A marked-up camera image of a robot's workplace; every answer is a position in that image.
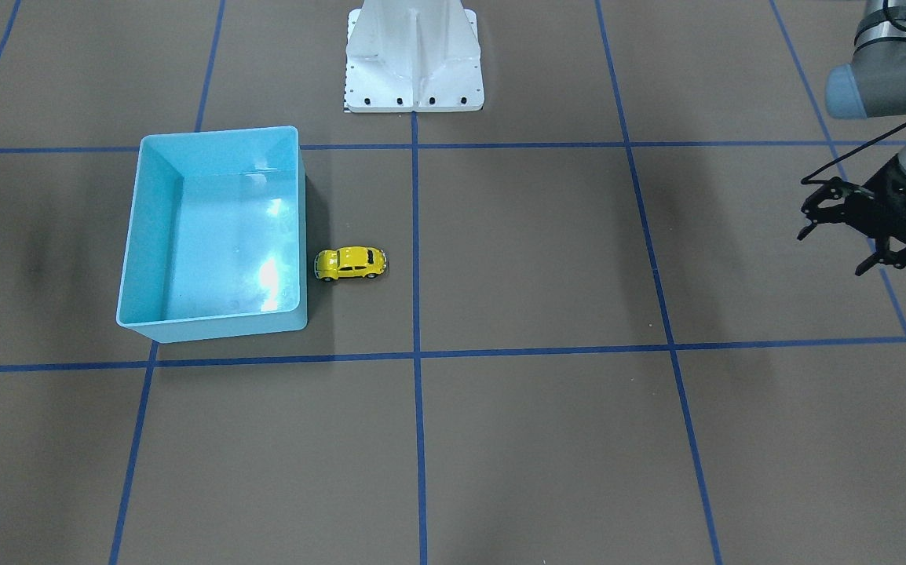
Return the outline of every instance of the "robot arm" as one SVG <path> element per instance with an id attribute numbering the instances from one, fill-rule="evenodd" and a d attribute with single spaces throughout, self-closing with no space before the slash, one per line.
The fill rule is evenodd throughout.
<path id="1" fill-rule="evenodd" d="M 834 118 L 906 114 L 906 0 L 866 0 L 865 15 L 855 34 L 854 57 L 851 64 L 830 72 L 826 101 Z M 803 184 L 819 184 L 820 188 L 802 204 L 802 213 L 811 223 L 798 233 L 798 239 L 820 223 L 846 223 L 875 241 L 874 253 L 858 265 L 855 275 L 876 264 L 906 267 L 906 146 L 864 185 L 839 177 L 813 181 L 815 174 L 802 179 Z M 831 200 L 843 202 L 824 205 Z M 905 248 L 891 250 L 892 239 Z"/>

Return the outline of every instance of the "blue plastic bin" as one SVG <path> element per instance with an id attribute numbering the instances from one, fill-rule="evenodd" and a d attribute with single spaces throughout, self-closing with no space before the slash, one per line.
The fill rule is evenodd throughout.
<path id="1" fill-rule="evenodd" d="M 159 343 L 305 328 L 305 191 L 293 126 L 142 139 L 119 325 Z"/>

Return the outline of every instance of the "gray floor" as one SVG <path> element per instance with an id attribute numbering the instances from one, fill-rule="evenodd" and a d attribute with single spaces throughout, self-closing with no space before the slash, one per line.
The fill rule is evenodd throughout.
<path id="1" fill-rule="evenodd" d="M 906 564 L 906 269 L 795 241 L 898 122 L 820 101 L 862 3 L 470 0 L 485 108 L 418 117 L 343 114 L 356 7 L 0 0 L 0 564 Z M 387 275 L 116 326 L 138 141 L 273 125 Z"/>

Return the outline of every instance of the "yellow beetle car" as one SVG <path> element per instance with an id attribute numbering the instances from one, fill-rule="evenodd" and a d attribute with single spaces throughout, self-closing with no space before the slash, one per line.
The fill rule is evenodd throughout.
<path id="1" fill-rule="evenodd" d="M 375 247 L 324 250 L 313 260 L 313 276 L 320 280 L 375 279 L 387 271 L 387 253 Z"/>

